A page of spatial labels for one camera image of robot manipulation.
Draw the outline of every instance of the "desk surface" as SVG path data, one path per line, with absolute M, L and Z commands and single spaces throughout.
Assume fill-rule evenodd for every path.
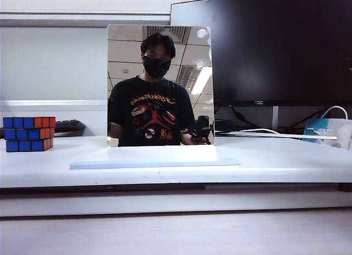
M 6 220 L 0 226 L 2 252 L 11 255 L 342 255 L 352 250 L 351 209 L 70 216 Z
M 55 138 L 45 152 L 6 153 L 0 186 L 42 187 L 222 182 L 352 182 L 352 151 L 283 138 L 217 138 L 216 146 L 109 148 L 106 137 Z M 71 170 L 76 161 L 230 156 L 234 166 Z

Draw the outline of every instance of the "black t-shirt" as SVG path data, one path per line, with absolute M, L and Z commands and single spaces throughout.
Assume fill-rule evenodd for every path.
M 184 87 L 163 78 L 139 77 L 117 83 L 108 100 L 108 121 L 123 126 L 119 147 L 180 145 L 180 131 L 194 122 Z

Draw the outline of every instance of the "graphic print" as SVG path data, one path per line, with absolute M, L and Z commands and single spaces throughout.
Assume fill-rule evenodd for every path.
M 130 103 L 133 105 L 131 115 L 136 136 L 172 140 L 172 127 L 176 125 L 176 116 L 172 111 L 176 101 L 173 98 L 147 93 L 133 98 Z

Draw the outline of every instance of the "ceiling light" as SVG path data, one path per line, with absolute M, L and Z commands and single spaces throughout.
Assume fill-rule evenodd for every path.
M 192 89 L 192 94 L 201 94 L 212 74 L 212 67 L 203 67 Z

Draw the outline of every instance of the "black hair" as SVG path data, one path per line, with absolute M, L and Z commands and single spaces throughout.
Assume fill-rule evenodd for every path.
M 174 41 L 168 35 L 163 35 L 161 33 L 155 33 L 150 35 L 141 44 L 141 52 L 145 54 L 147 50 L 153 50 L 156 45 L 164 45 L 166 54 L 170 55 L 171 58 L 176 56 L 176 49 L 174 46 Z

